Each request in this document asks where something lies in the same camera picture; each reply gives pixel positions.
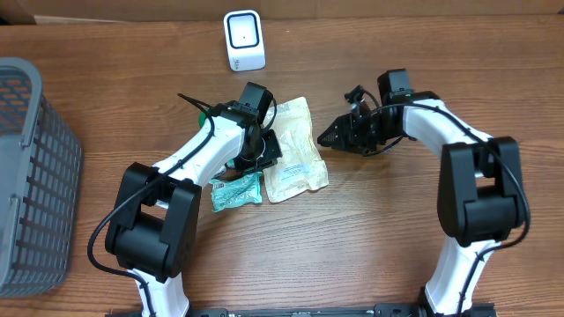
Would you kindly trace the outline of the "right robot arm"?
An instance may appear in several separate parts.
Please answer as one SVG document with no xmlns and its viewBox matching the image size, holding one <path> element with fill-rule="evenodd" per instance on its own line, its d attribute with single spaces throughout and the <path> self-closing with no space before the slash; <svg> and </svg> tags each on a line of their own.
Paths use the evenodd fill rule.
<svg viewBox="0 0 564 317">
<path fill-rule="evenodd" d="M 318 138 L 322 147 L 383 154 L 404 138 L 440 160 L 437 215 L 445 240 L 430 280 L 414 304 L 377 304 L 373 316 L 494 316 L 472 295 L 492 253 L 522 242 L 531 226 L 520 151 L 510 136 L 493 137 L 452 114 L 434 92 L 416 92 L 405 69 L 377 79 L 373 96 L 358 85 L 345 94 L 349 114 Z"/>
</svg>

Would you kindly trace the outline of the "grey plastic mesh basket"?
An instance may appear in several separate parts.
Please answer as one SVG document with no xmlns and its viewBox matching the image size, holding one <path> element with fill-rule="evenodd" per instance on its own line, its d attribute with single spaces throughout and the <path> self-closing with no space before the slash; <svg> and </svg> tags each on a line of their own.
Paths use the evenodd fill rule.
<svg viewBox="0 0 564 317">
<path fill-rule="evenodd" d="M 1 296 L 60 285 L 71 266 L 82 144 L 43 95 L 41 74 L 1 60 Z"/>
</svg>

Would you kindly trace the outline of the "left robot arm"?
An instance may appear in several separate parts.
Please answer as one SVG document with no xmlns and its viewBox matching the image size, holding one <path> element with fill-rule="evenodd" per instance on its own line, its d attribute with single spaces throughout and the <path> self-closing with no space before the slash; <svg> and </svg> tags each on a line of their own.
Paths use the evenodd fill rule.
<svg viewBox="0 0 564 317">
<path fill-rule="evenodd" d="M 277 106 L 264 86 L 249 82 L 241 97 L 212 107 L 190 99 L 204 124 L 180 150 L 123 174 L 114 209 L 102 221 L 105 249 L 120 276 L 135 280 L 140 316 L 187 316 L 190 303 L 182 271 L 196 240 L 204 187 L 227 163 L 242 175 L 276 165 L 282 156 L 276 134 L 264 120 Z"/>
</svg>

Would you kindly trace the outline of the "white barcode scanner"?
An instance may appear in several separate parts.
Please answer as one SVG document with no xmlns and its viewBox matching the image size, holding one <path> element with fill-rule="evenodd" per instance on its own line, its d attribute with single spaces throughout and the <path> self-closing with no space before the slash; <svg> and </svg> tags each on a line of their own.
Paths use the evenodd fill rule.
<svg viewBox="0 0 564 317">
<path fill-rule="evenodd" d="M 254 10 L 230 11 L 225 15 L 223 24 L 231 70 L 262 69 L 266 59 L 259 14 Z"/>
</svg>

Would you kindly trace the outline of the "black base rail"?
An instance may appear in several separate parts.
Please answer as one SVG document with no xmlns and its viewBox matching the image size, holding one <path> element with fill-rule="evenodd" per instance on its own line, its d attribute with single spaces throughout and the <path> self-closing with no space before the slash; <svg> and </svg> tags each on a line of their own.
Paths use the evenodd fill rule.
<svg viewBox="0 0 564 317">
<path fill-rule="evenodd" d="M 374 307 L 341 307 L 293 310 L 243 310 L 225 308 L 189 309 L 190 317 L 418 317 L 428 316 L 422 306 L 410 304 L 376 304 Z"/>
</svg>

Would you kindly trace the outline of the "green lidded jar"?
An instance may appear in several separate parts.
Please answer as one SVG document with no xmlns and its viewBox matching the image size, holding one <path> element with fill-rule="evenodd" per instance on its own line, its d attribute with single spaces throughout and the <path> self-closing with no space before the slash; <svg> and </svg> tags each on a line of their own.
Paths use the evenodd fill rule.
<svg viewBox="0 0 564 317">
<path fill-rule="evenodd" d="M 204 126 L 205 121 L 206 121 L 206 118 L 207 118 L 206 112 L 202 112 L 202 113 L 199 115 L 199 117 L 198 117 L 198 124 L 199 124 L 199 127 L 200 127 L 200 128 L 202 128 L 202 127 Z"/>
</svg>

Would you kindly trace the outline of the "teal packet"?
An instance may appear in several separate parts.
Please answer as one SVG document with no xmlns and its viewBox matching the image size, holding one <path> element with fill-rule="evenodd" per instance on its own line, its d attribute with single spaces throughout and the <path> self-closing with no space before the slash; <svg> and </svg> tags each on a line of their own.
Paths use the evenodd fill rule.
<svg viewBox="0 0 564 317">
<path fill-rule="evenodd" d="M 239 208 L 247 203 L 262 203 L 262 176 L 261 172 L 256 172 L 234 181 L 210 180 L 213 211 Z"/>
</svg>

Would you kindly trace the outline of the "beige plastic pouch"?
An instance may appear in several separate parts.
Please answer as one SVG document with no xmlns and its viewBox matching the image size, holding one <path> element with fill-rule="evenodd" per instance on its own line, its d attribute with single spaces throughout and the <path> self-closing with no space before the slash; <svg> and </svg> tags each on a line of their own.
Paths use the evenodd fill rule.
<svg viewBox="0 0 564 317">
<path fill-rule="evenodd" d="M 305 191 L 329 185 L 325 161 L 313 140 L 313 125 L 307 100 L 299 97 L 269 109 L 282 156 L 275 166 L 263 171 L 269 201 L 281 203 Z"/>
</svg>

